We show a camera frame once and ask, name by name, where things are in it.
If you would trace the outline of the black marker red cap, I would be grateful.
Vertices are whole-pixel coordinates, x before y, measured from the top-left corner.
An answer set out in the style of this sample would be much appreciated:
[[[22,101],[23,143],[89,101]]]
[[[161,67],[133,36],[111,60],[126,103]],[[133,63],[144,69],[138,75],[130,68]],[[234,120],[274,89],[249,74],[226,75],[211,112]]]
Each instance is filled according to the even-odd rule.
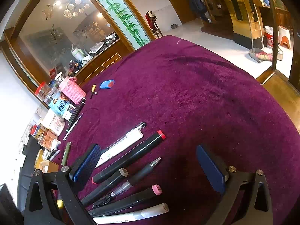
[[[108,167],[104,168],[101,172],[94,175],[91,181],[94,184],[100,184],[112,174],[114,174],[119,168],[126,168],[129,165],[133,164],[138,159],[142,158],[145,154],[150,152],[160,143],[162,143],[166,139],[166,136],[163,134],[161,130],[155,132],[148,139],[144,140],[137,146],[135,146],[132,150],[127,152],[125,155],[120,157],[118,160],[113,162]]]

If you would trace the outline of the clear gel pen black grip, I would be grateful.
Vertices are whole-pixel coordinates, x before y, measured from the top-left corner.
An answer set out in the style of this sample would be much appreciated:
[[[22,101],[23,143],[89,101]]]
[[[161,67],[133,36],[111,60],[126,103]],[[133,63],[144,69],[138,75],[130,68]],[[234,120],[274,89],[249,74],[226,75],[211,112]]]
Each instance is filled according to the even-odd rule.
[[[129,189],[134,187],[139,181],[144,179],[148,174],[150,174],[153,171],[153,169],[160,163],[161,159],[161,157],[158,157],[157,159],[148,163],[144,166],[143,169],[141,169],[139,172],[130,177],[127,181],[116,187],[112,192],[102,197],[100,200],[94,202],[93,209],[111,203],[113,200],[116,199],[117,196],[120,196],[121,194],[127,192]]]

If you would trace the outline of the white marker pen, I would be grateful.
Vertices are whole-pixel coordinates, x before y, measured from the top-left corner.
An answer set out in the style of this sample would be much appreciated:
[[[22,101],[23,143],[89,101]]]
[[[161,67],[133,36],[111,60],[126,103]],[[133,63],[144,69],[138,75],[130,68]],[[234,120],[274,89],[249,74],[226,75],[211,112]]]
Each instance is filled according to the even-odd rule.
[[[135,132],[131,132],[125,139],[123,139],[121,142],[116,144],[114,147],[105,150],[100,157],[100,160],[96,164],[96,168],[100,165],[104,164],[111,158],[115,157],[116,155],[120,154],[127,148],[129,148],[131,145],[133,145],[135,142],[140,140],[143,137],[143,133],[140,130],[135,130]]]

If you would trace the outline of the green pen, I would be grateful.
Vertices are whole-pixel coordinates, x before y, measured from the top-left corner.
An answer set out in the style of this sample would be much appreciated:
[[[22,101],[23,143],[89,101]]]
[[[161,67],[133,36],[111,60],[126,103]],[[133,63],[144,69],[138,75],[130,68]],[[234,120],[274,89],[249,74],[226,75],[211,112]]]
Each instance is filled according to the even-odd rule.
[[[70,149],[71,149],[71,142],[67,142],[65,150],[64,150],[63,158],[61,160],[62,166],[65,166],[67,164]]]

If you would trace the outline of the cardboard box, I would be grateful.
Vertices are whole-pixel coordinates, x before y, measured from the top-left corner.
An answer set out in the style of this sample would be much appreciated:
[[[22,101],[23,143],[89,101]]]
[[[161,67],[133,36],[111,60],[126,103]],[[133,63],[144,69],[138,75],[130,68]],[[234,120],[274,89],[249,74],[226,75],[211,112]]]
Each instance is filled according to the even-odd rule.
[[[43,173],[53,173],[59,170],[59,165],[50,160],[41,161],[36,169],[41,170]]]

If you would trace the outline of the black marker grey cap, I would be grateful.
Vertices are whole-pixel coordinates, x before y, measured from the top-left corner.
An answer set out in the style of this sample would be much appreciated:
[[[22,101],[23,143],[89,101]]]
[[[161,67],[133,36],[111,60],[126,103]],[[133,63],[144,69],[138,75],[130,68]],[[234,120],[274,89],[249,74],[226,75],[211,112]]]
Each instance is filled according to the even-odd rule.
[[[100,198],[102,198],[105,194],[107,194],[110,190],[116,187],[123,179],[128,176],[128,171],[125,168],[120,168],[117,170],[112,176],[107,178],[104,182],[102,182],[96,189],[94,189],[91,193],[85,196],[81,202],[84,207],[87,207]]]

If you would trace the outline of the silver slim pen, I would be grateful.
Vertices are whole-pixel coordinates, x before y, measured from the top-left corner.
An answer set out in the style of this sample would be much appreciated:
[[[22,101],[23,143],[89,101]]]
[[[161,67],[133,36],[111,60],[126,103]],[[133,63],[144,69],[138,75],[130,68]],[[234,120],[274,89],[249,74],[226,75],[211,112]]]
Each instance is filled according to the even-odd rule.
[[[75,128],[77,122],[80,120],[80,118],[82,118],[82,116],[83,116],[83,113],[75,120],[75,122],[73,123],[73,125],[69,129],[66,130],[66,134],[65,134],[65,136],[63,138],[64,141],[70,135],[70,133],[72,132],[73,128]]]

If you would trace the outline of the black marker pink cap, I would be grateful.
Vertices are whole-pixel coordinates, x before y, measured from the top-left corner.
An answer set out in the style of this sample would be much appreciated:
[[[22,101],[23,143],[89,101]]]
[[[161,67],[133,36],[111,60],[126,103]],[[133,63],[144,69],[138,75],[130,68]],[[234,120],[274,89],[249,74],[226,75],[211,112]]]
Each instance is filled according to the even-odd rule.
[[[91,217],[106,216],[137,206],[151,198],[159,196],[163,193],[158,184],[152,185],[150,188],[139,193],[132,194],[124,199],[110,203],[108,205],[89,210]]]

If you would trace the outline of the clear pen black clip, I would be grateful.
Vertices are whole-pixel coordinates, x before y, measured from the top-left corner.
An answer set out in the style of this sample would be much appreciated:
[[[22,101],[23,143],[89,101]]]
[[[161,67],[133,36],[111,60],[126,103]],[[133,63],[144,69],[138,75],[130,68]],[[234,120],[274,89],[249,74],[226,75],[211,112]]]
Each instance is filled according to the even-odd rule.
[[[120,137],[118,140],[116,140],[114,143],[112,143],[111,145],[109,145],[108,147],[106,147],[106,150],[114,147],[116,144],[118,144],[119,142],[121,142],[123,139],[125,139],[131,132],[135,132],[136,130],[141,130],[143,128],[145,128],[147,126],[147,123],[142,121],[141,123],[139,123],[137,126],[135,126],[133,129],[131,129],[129,132],[127,132],[126,134],[124,134],[122,137]]]

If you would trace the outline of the white barrel marker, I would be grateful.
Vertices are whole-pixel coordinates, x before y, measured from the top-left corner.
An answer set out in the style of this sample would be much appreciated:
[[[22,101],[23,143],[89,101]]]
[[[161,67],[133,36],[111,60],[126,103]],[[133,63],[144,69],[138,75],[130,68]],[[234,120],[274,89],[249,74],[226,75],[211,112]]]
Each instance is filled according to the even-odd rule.
[[[165,214],[167,212],[169,212],[168,205],[166,203],[161,203],[160,205],[156,205],[150,208],[134,212],[103,217],[98,216],[94,218],[94,222],[96,224],[120,224],[124,222],[132,222],[152,218],[155,216]]]

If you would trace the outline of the clear jar red lid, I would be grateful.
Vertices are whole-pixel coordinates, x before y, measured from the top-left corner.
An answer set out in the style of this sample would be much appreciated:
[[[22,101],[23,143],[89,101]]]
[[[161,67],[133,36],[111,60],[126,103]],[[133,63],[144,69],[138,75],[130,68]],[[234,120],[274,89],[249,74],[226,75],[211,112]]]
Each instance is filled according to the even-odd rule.
[[[45,102],[47,99],[47,96],[50,94],[50,92],[51,92],[51,87],[46,82],[42,82],[38,86],[38,88],[36,89],[34,94],[42,102]]]

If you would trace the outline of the blue lighter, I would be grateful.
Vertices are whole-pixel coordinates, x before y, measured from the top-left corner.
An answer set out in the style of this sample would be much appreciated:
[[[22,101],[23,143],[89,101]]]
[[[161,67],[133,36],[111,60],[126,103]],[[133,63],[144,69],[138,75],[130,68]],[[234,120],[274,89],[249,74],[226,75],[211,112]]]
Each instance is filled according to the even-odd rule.
[[[114,80],[103,81],[100,85],[100,89],[110,89],[114,86],[114,84],[115,84]]]

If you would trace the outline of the wooden chair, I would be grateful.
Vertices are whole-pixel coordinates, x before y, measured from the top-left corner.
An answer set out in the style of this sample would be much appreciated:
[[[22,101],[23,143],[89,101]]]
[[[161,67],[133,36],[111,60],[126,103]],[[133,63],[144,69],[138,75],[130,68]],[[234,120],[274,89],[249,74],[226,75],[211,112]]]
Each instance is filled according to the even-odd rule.
[[[273,96],[283,108],[297,130],[299,130],[299,91],[291,84],[293,49],[280,46],[283,59],[278,60],[276,68],[267,68],[256,80]]]

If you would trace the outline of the dustpan with broom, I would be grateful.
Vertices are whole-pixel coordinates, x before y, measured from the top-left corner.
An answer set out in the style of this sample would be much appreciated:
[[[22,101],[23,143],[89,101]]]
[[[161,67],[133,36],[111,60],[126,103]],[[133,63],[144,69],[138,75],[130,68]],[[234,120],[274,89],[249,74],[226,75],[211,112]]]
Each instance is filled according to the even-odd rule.
[[[264,51],[264,40],[262,35],[262,28],[261,23],[258,21],[259,24],[259,30],[260,30],[260,38],[261,38],[261,45],[262,49],[254,47],[254,40],[252,36],[252,31],[250,31],[251,34],[251,49],[249,51],[249,55],[252,59],[254,59],[256,62],[261,63],[262,61],[271,62],[273,60],[273,55],[271,53],[267,53]]]

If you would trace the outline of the small yellow-handled screwdriver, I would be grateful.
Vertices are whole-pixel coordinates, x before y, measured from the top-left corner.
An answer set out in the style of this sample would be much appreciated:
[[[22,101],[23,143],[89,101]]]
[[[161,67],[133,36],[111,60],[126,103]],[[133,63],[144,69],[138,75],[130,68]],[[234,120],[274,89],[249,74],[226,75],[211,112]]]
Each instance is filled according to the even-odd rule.
[[[91,96],[90,96],[90,99],[92,99],[92,97],[93,97],[93,95],[94,95],[94,93],[95,93],[96,87],[97,87],[96,84],[94,84],[94,85],[92,86],[92,88],[91,88]]]

